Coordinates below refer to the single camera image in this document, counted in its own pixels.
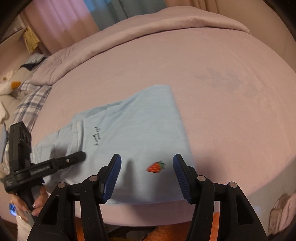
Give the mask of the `left hand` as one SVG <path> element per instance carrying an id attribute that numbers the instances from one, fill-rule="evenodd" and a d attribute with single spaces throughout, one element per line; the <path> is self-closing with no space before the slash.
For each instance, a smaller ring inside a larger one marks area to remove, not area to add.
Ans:
<path id="1" fill-rule="evenodd" d="M 39 215 L 48 197 L 49 195 L 47 193 L 46 187 L 44 185 L 40 186 L 40 193 L 37 195 L 37 198 L 32 205 L 32 216 L 37 217 Z M 26 203 L 22 200 L 22 198 L 15 194 L 11 194 L 11 201 L 16 207 L 17 214 L 26 220 L 27 218 L 25 217 L 25 212 L 29 210 Z"/>

